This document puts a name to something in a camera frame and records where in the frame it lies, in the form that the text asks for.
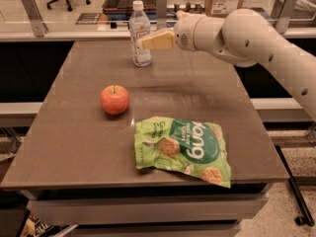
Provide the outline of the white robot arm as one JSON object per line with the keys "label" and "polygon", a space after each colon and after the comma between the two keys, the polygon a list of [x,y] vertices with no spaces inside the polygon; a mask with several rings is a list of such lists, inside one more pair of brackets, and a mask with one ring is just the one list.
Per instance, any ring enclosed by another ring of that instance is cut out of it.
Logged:
{"label": "white robot arm", "polygon": [[238,9],[214,18],[180,11],[177,17],[172,31],[149,34],[136,47],[204,51],[239,67],[259,63],[316,119],[316,56],[282,37],[259,13]]}

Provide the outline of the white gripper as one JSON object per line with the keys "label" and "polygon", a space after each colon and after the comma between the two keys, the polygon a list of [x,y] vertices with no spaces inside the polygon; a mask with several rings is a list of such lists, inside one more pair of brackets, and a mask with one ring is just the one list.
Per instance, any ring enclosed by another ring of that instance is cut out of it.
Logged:
{"label": "white gripper", "polygon": [[203,21],[205,15],[190,14],[179,10],[176,13],[177,23],[174,34],[170,31],[156,32],[147,35],[136,42],[138,49],[169,49],[176,44],[189,51],[205,50],[205,36]]}

